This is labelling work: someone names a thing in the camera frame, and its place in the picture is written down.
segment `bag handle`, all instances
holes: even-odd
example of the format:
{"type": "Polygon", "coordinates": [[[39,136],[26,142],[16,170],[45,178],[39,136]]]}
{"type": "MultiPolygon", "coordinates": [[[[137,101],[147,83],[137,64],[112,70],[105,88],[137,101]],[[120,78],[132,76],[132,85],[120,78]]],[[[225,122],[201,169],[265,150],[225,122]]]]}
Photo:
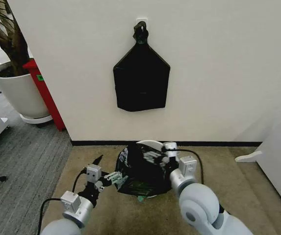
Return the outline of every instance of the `bag handle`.
{"type": "Polygon", "coordinates": [[[146,22],[140,21],[134,27],[134,35],[133,38],[136,40],[138,44],[146,44],[149,32],[147,31],[146,22]]]}

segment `white plant pot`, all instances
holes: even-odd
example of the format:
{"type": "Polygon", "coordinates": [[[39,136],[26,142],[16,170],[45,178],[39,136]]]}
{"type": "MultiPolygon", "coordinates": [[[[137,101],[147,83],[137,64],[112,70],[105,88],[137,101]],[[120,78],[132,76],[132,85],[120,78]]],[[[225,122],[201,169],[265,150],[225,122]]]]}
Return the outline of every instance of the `white plant pot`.
{"type": "MultiPolygon", "coordinates": [[[[8,66],[10,62],[0,64],[0,71],[8,66]]],[[[0,77],[0,90],[14,109],[25,118],[43,118],[50,115],[30,74],[0,77]]]]}

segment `black baseboard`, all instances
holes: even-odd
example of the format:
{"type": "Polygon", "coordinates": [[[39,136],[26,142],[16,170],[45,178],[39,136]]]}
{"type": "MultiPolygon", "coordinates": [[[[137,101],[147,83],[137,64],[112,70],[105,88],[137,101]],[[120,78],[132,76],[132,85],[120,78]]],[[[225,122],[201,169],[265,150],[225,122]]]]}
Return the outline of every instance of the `black baseboard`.
{"type": "MultiPolygon", "coordinates": [[[[129,145],[137,141],[71,141],[73,146],[129,145]]],[[[175,141],[179,146],[258,147],[262,142],[175,141]]]]}

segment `soil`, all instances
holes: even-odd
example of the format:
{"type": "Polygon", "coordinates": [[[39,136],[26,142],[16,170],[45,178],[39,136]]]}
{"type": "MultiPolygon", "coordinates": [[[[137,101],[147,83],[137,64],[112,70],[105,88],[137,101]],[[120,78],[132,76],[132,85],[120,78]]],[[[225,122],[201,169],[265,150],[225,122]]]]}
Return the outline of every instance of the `soil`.
{"type": "Polygon", "coordinates": [[[13,67],[9,66],[3,69],[2,71],[0,71],[0,77],[15,77],[13,67]]]}

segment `gray carpet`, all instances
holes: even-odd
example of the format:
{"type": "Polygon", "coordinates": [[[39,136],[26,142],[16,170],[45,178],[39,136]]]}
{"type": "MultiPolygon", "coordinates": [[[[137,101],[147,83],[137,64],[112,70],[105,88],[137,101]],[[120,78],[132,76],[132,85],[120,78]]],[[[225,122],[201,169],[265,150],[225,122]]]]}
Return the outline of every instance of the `gray carpet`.
{"type": "Polygon", "coordinates": [[[0,117],[10,128],[0,135],[0,235],[35,234],[41,203],[51,197],[72,149],[67,131],[50,123],[24,123],[0,94],[0,117]]]}

